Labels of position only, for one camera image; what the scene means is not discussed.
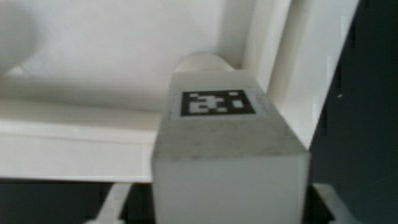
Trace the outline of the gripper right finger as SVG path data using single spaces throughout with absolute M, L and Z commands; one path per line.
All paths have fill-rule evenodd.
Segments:
M 356 224 L 356 217 L 333 186 L 317 183 L 313 187 L 327 208 L 327 224 Z

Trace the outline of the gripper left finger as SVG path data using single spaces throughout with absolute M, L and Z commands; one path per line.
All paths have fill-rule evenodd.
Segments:
M 121 213 L 132 189 L 130 183 L 116 183 L 111 187 L 96 218 L 86 224 L 125 224 Z

